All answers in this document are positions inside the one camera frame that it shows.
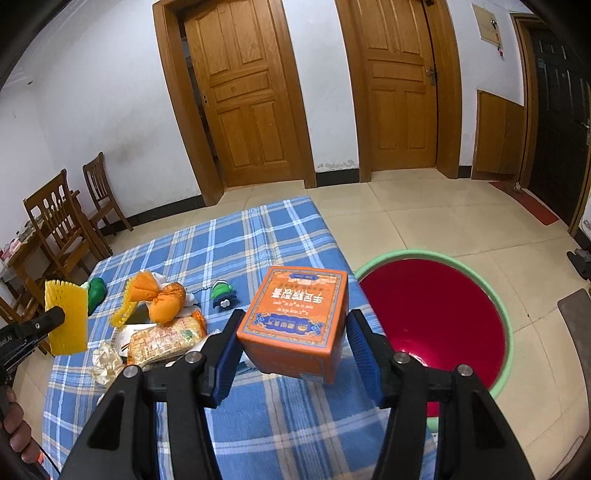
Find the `tile floor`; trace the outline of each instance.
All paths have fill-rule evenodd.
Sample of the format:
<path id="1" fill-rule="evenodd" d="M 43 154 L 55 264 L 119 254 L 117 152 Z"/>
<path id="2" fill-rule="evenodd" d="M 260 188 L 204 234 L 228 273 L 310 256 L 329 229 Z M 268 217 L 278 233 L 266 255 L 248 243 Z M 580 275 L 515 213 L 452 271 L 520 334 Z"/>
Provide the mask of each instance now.
<path id="1" fill-rule="evenodd" d="M 588 285 L 566 258 L 577 247 L 566 225 L 542 225 L 487 182 L 448 180 L 424 169 L 379 172 L 370 183 L 308 191 L 301 181 L 232 189 L 214 207 L 122 232 L 112 248 L 122 252 L 190 225 L 304 194 L 314 200 L 353 270 L 395 249 L 425 248 L 458 257 L 493 286 L 509 311 L 516 346 L 512 374 L 497 402 L 536 478 L 549 478 L 589 429 L 580 362 L 556 306 Z M 15 382 L 38 439 L 50 370 L 50 359 L 36 352 Z"/>

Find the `blue checkered blanket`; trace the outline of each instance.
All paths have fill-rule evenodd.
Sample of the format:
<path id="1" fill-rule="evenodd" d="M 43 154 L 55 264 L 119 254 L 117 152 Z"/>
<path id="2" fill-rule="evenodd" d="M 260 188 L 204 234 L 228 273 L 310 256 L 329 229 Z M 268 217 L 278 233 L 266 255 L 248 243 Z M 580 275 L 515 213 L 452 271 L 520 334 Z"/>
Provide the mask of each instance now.
<path id="1" fill-rule="evenodd" d="M 238 307 L 247 309 L 272 265 L 349 272 L 349 308 L 360 308 L 372 329 L 381 326 L 335 239 L 309 197 L 264 205 L 189 227 L 100 262 L 93 277 L 109 294 L 89 319 L 89 349 L 55 360 L 46 395 L 43 446 L 64 464 L 104 388 L 87 374 L 92 351 L 110 339 L 108 319 L 120 307 L 126 282 L 141 270 L 161 273 L 188 291 L 228 280 Z M 198 296 L 208 329 L 222 329 L 229 312 L 217 312 L 208 291 Z M 389 410 L 365 393 L 347 343 L 333 385 L 247 371 L 207 422 L 223 477 L 264 479 L 370 478 Z M 173 477 L 165 405 L 158 405 L 161 477 Z M 433 478 L 436 446 L 427 430 L 421 479 Z"/>

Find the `red doormat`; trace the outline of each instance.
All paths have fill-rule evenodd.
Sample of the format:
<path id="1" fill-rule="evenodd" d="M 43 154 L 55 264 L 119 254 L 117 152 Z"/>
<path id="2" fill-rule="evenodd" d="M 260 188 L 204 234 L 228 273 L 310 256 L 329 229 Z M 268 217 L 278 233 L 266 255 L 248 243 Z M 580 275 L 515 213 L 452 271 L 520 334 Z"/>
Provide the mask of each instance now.
<path id="1" fill-rule="evenodd" d="M 525 209 L 528 212 L 530 212 L 544 225 L 550 225 L 551 223 L 554 223 L 556 220 L 558 220 L 558 217 L 555 214 L 553 214 L 552 211 L 548 210 L 544 205 L 542 205 L 538 200 L 533 198 L 525 190 L 522 190 L 519 193 L 514 192 L 513 190 L 507 191 L 504 187 L 510 184 L 508 184 L 505 181 L 492 181 L 491 185 L 517 200 L 520 204 L 523 205 L 523 207 L 525 207 Z"/>

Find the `human hand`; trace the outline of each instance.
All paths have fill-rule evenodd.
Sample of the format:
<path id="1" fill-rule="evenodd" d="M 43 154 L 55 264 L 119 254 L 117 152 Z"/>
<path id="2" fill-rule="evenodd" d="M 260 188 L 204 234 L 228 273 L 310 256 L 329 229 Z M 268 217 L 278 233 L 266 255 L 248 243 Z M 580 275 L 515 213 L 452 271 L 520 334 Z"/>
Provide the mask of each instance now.
<path id="1" fill-rule="evenodd" d="M 24 412 L 17 403 L 17 395 L 12 388 L 6 388 L 10 409 L 4 418 L 4 428 L 11 436 L 12 450 L 21 454 L 22 461 L 34 463 L 39 459 L 39 445 L 31 438 L 31 427 L 23 420 Z"/>

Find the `door panel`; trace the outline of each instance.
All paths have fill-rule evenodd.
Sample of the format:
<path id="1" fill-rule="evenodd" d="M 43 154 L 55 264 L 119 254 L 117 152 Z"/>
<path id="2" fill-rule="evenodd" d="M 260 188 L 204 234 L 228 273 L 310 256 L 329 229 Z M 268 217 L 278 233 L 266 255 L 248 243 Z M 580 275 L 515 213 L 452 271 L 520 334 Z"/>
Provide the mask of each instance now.
<path id="1" fill-rule="evenodd" d="M 437 90 L 427 71 L 433 51 L 421 2 L 356 0 L 365 61 L 372 170 L 434 167 Z"/>
<path id="2" fill-rule="evenodd" d="M 538 137 L 529 189 L 568 225 L 587 166 L 588 86 L 569 47 L 550 31 L 530 31 L 537 58 Z"/>
<path id="3" fill-rule="evenodd" d="M 299 149 L 267 0 L 211 0 L 185 21 L 229 187 L 299 178 Z"/>

